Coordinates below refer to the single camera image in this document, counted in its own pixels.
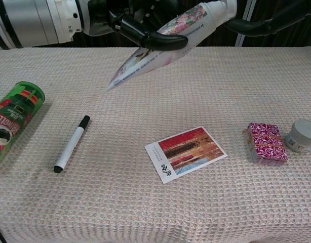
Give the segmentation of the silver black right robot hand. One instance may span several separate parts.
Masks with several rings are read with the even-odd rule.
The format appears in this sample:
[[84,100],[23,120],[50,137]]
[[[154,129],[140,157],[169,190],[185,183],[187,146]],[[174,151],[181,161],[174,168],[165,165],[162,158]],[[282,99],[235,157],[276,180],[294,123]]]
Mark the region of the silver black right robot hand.
[[243,19],[232,19],[224,26],[229,30],[248,37],[267,36],[275,34],[301,20],[311,16],[311,1],[291,1],[291,3],[276,12],[272,18],[251,22]]

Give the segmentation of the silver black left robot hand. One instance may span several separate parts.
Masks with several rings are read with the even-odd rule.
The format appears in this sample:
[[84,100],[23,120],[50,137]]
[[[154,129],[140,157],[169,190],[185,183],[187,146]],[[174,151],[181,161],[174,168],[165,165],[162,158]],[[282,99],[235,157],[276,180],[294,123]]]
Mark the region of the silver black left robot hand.
[[184,48],[188,39],[158,30],[185,12],[181,1],[76,1],[82,31],[89,36],[116,32],[136,45],[157,51]]

